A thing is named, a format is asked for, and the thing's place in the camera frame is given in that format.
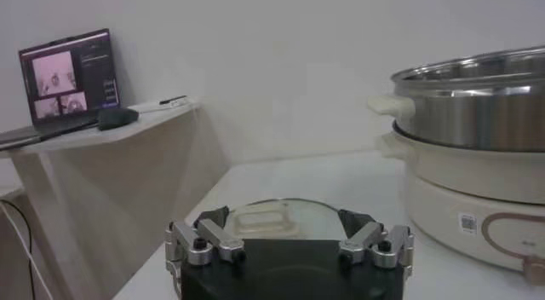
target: desk leg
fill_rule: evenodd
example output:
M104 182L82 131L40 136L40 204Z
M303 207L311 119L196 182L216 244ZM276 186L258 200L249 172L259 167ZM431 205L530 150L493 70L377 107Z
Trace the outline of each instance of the desk leg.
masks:
M72 229L70 212L66 210L59 184L51 170L48 154L12 154L11 159L23 182L46 237L45 253L56 264L52 272L68 299L102 299L100 286L89 272Z

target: laptop screen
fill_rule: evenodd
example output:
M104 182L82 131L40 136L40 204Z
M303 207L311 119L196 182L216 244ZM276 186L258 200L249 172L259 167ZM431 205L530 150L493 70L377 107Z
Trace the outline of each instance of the laptop screen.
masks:
M21 50L19 57L34 124L119 107L107 29Z

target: pot handle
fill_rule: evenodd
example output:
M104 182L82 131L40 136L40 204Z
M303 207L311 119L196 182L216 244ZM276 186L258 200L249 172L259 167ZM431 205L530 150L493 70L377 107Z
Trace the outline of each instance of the pot handle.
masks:
M367 107L379 115L390 115L396 119L409 119L415 115L415 102L403 96L375 95L367 99Z
M387 159L407 160L413 152L412 146L399 140L393 132L378 136L375 139L375 148Z

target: laptop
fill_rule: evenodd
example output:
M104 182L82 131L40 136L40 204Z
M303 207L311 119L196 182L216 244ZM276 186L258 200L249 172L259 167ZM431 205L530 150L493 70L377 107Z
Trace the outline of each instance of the laptop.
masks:
M19 52L32 126L0 134L0 151L96 124L119 107L110 32L103 29Z

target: video feed on screen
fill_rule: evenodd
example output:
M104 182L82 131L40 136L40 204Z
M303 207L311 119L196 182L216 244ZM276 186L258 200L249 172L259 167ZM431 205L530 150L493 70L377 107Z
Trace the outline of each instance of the video feed on screen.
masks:
M60 107L63 114L77 113L87 110L87 101L85 93L78 92L60 97Z
M55 117L60 115L59 103L57 102L56 97L35 101L34 108L36 110L36 117L38 118Z
M32 61L32 66L38 96L43 97L76 89L70 51L36 58Z

